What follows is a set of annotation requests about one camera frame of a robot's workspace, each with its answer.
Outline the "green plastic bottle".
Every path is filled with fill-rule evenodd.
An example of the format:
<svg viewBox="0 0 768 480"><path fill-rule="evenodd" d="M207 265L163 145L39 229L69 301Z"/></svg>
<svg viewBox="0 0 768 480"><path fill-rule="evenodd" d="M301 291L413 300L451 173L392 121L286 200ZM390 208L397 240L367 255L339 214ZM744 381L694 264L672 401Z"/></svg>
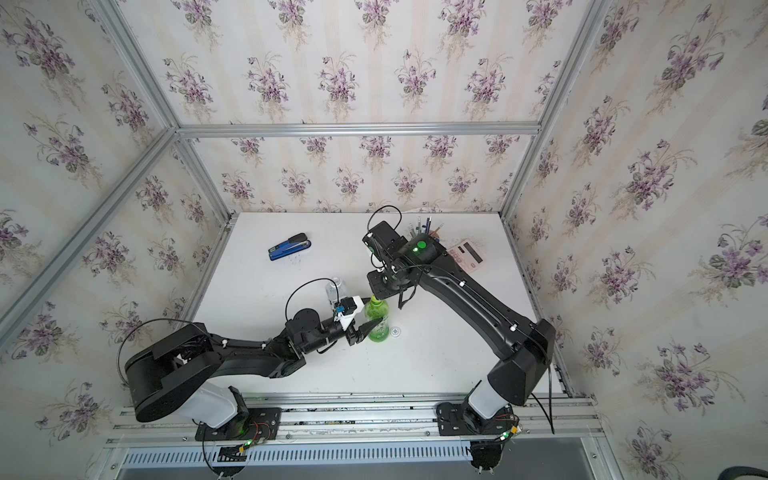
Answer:
<svg viewBox="0 0 768 480"><path fill-rule="evenodd" d="M367 323L374 323L373 328L367 338L373 342L380 343L389 336L390 328L388 324L389 305L385 300L372 296L365 305L364 314Z"/></svg>

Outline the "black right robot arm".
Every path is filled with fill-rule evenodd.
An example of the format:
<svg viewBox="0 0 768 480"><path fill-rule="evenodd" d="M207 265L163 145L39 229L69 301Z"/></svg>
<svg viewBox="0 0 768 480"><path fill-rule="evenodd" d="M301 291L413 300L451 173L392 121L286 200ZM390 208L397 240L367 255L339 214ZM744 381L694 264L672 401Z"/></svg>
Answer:
<svg viewBox="0 0 768 480"><path fill-rule="evenodd" d="M489 345L498 362L467 395L464 422L478 432L503 408L522 406L549 369L556 329L547 320L533 322L506 306L475 281L448 250L427 234L408 240L382 221L368 229L363 243L383 267L367 274L380 300L420 287L444 302Z"/></svg>

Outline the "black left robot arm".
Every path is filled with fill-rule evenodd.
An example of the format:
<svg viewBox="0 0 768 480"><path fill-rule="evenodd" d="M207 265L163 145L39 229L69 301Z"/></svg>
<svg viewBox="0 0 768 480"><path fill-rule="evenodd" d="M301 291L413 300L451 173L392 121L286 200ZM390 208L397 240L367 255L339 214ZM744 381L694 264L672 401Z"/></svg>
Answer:
<svg viewBox="0 0 768 480"><path fill-rule="evenodd" d="M305 356L342 338L353 346L382 323L380 318L357 327L353 319L322 320L301 309L284 329L267 341L226 338L200 322L188 322L128 359L124 366L135 417L149 423L175 412L211 378L256 375L284 378L306 364Z"/></svg>

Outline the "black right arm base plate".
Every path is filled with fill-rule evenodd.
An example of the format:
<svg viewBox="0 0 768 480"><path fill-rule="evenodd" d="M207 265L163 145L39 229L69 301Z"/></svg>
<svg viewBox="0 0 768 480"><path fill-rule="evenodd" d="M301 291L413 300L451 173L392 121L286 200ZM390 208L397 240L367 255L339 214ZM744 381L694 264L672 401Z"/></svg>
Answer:
<svg viewBox="0 0 768 480"><path fill-rule="evenodd" d="M516 435L519 418L510 407L498 410L490 419L482 418L467 402L443 402L436 406L436 418L440 436Z"/></svg>

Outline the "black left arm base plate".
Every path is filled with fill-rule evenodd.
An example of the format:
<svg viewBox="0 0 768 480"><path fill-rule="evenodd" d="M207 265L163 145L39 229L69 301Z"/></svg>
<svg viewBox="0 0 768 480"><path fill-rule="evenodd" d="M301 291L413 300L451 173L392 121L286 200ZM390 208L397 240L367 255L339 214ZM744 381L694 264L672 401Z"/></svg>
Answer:
<svg viewBox="0 0 768 480"><path fill-rule="evenodd" d="M249 408L237 413L230 421L218 428L199 422L196 441L266 441L275 440L281 420L280 408Z"/></svg>

